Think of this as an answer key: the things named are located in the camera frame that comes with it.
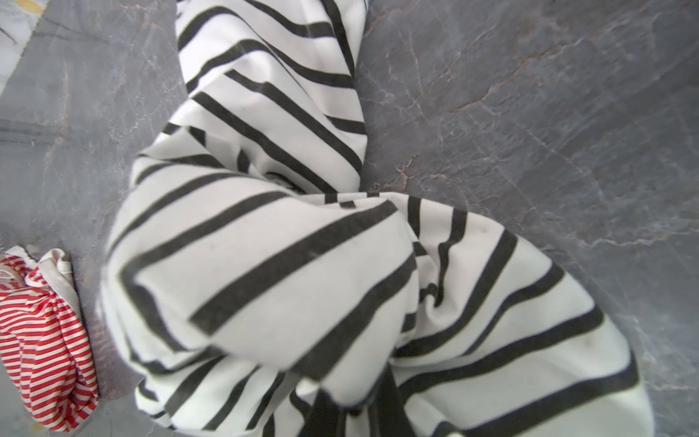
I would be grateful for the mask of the black white striped tank top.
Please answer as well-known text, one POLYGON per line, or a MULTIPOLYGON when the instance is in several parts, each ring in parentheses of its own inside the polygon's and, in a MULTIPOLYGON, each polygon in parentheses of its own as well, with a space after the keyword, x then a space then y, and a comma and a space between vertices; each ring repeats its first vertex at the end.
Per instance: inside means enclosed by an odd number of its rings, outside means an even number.
POLYGON ((592 296, 478 214, 364 193, 364 1, 180 1, 187 100, 135 160, 103 269, 138 409, 298 436, 325 391, 371 436, 390 368, 416 436, 651 436, 592 296))

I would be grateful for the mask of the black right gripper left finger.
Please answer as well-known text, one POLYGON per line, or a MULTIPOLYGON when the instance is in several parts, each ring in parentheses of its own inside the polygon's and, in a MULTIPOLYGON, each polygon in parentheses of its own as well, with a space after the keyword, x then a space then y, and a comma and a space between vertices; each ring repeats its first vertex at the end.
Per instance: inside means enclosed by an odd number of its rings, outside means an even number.
POLYGON ((321 391, 298 437, 345 437, 346 416, 344 409, 321 391))

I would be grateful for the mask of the red white striped tank top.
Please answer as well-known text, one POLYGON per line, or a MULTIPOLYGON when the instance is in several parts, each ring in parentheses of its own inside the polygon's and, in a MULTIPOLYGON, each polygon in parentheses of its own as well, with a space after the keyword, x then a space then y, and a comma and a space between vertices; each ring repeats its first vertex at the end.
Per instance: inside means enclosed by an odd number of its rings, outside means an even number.
POLYGON ((1 360, 32 418, 78 429, 96 410, 98 377, 67 253, 1 253, 1 360))

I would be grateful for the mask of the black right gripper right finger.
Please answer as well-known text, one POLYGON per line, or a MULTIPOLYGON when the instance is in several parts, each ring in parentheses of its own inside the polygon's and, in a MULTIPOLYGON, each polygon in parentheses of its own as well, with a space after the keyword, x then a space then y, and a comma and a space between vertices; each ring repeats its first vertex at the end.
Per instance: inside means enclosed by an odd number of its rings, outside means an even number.
POLYGON ((373 404, 371 404, 371 436, 416 436, 404 411, 403 402, 390 368, 384 370, 377 382, 373 404))

